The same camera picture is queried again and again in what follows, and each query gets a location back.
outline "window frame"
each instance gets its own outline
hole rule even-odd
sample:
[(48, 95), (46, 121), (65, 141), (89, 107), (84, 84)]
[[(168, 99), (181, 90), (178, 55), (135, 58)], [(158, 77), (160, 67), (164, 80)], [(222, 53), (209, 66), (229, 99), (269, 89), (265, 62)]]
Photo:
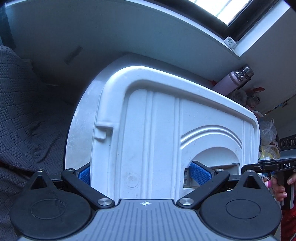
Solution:
[(279, 0), (252, 0), (227, 25), (189, 0), (154, 0), (203, 25), (223, 40), (239, 41)]

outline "window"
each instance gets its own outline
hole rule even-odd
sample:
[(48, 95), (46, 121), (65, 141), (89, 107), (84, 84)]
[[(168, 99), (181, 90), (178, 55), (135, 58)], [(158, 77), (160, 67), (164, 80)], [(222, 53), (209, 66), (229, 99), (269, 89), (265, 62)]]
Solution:
[(240, 40), (279, 0), (156, 0), (222, 39)]

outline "finger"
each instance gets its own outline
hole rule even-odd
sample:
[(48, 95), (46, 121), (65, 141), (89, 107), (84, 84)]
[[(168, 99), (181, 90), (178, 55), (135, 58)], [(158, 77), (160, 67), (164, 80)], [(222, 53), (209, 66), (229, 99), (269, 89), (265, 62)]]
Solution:
[(294, 173), (288, 180), (287, 183), (291, 185), (292, 183), (296, 182), (296, 173)]
[(275, 193), (274, 194), (274, 198), (277, 200), (277, 201), (279, 201), (279, 202), (281, 202), (281, 201), (283, 201), (284, 200), (284, 198), (286, 198), (287, 197), (287, 193)]
[(274, 184), (274, 185), (277, 184), (277, 179), (274, 176), (272, 176), (270, 180), (271, 180), (272, 184)]
[(276, 193), (283, 193), (285, 191), (284, 186), (279, 186), (277, 184), (275, 184), (275, 185), (272, 184), (271, 187), (274, 190), (274, 192), (276, 192)]

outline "white plastic container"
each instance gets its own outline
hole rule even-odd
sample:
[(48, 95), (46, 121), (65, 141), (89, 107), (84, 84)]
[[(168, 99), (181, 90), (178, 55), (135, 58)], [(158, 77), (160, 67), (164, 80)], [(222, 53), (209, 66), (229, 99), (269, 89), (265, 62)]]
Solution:
[(130, 66), (146, 66), (211, 88), (210, 81), (176, 66), (142, 55), (128, 53), (110, 63), (90, 83), (75, 110), (67, 138), (65, 168), (79, 169), (91, 161), (96, 113), (102, 89), (112, 75)]
[(144, 66), (117, 71), (102, 87), (91, 150), (91, 186), (117, 203), (175, 201), (184, 169), (257, 163), (252, 112), (186, 79)]

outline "gray knit fabric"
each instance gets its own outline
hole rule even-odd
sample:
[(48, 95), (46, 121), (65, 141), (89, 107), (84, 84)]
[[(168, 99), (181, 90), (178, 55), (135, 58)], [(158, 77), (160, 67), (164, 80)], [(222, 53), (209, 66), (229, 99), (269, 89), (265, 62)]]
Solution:
[(25, 171), (61, 172), (73, 107), (49, 92), (10, 48), (0, 46), (0, 240), (15, 240), (9, 210)]

